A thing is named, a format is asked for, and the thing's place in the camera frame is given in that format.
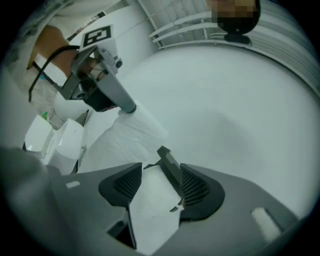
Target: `green object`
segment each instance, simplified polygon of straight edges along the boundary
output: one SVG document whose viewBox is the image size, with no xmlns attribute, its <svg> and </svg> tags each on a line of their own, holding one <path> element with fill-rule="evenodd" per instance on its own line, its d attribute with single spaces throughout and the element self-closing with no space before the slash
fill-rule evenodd
<svg viewBox="0 0 320 256">
<path fill-rule="evenodd" d="M 48 120 L 48 112 L 44 112 L 43 114 L 42 114 L 42 118 L 44 119 L 44 120 Z"/>
</svg>

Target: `person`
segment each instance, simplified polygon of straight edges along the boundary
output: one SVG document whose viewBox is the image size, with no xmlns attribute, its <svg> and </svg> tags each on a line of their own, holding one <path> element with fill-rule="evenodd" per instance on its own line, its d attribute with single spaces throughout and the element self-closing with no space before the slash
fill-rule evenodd
<svg viewBox="0 0 320 256">
<path fill-rule="evenodd" d="M 69 44 L 65 38 L 72 35 L 85 21 L 119 1 L 46 0 L 22 26 L 16 44 L 7 57 L 13 76 L 21 78 L 21 74 L 26 70 L 29 60 L 22 60 L 23 56 L 29 57 L 34 50 L 48 59 L 57 49 Z M 227 32 L 236 31 L 232 27 L 243 22 L 243 18 L 251 20 L 248 22 L 251 22 L 248 29 L 253 29 L 252 18 L 257 12 L 259 0 L 206 0 L 206 3 L 212 12 L 217 13 L 219 24 L 222 24 L 222 28 Z M 54 58 L 52 63 L 69 77 L 71 62 L 76 54 L 76 50 L 64 51 Z"/>
</svg>

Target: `black cable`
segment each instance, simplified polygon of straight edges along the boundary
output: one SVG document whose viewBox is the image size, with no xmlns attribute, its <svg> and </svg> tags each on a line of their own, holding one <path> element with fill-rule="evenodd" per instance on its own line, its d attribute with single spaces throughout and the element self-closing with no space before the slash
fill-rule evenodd
<svg viewBox="0 0 320 256">
<path fill-rule="evenodd" d="M 50 57 L 47 59 L 47 61 L 45 62 L 45 64 L 43 65 L 43 67 L 41 68 L 41 70 L 39 71 L 38 75 L 36 76 L 36 78 L 34 79 L 32 85 L 29 88 L 29 102 L 31 102 L 32 100 L 32 91 L 37 83 L 37 81 L 39 80 L 40 76 L 42 75 L 42 73 L 45 71 L 46 67 L 48 66 L 48 64 L 60 53 L 64 52 L 64 51 L 68 51 L 68 50 L 78 50 L 80 48 L 80 46 L 78 45 L 67 45 L 67 46 L 63 46 L 61 48 L 59 48 L 58 50 L 56 50 L 54 53 L 52 53 L 50 55 Z"/>
</svg>

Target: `white sleeve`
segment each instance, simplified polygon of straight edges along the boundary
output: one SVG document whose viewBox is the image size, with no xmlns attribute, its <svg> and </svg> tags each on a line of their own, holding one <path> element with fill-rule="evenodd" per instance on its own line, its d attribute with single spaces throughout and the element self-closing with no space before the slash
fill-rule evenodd
<svg viewBox="0 0 320 256">
<path fill-rule="evenodd" d="M 110 8 L 120 0 L 74 0 L 49 21 L 48 25 L 61 30 L 64 38 L 70 37 L 86 21 Z"/>
</svg>

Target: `tissue paper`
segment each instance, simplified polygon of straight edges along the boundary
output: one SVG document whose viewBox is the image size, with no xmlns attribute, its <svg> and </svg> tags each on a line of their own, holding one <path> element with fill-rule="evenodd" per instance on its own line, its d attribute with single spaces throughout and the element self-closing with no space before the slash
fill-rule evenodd
<svg viewBox="0 0 320 256">
<path fill-rule="evenodd" d="M 139 102 L 134 113 L 118 115 L 85 152 L 78 173 L 143 163 L 163 145 L 167 131 Z"/>
</svg>

